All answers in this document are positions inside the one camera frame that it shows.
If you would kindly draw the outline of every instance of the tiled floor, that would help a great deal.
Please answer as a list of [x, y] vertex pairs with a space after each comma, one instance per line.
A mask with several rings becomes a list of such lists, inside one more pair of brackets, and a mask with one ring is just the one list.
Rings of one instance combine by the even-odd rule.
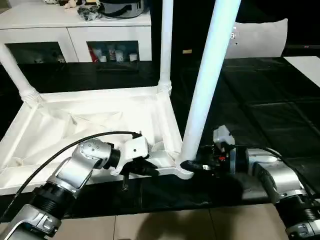
[[288, 240], [271, 204], [67, 219], [53, 239]]

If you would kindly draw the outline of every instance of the black countertop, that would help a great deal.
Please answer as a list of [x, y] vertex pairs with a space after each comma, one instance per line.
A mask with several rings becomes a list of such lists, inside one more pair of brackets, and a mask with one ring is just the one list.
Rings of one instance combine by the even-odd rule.
[[[68, 63], [20, 66], [40, 93], [157, 85], [151, 62], [138, 64]], [[183, 136], [199, 64], [185, 63], [171, 73], [171, 102]], [[0, 99], [9, 104], [0, 119], [3, 136], [22, 102], [7, 73], [0, 68]], [[320, 88], [283, 58], [225, 60], [210, 107], [201, 145], [212, 143], [213, 130], [226, 125], [237, 144], [258, 144], [279, 151], [315, 192], [320, 194]], [[267, 203], [261, 184], [245, 174], [212, 178], [174, 175], [88, 185], [66, 218], [134, 214], [165, 210]], [[32, 197], [24, 193], [9, 212], [9, 221]], [[2, 213], [12, 195], [0, 196]]]

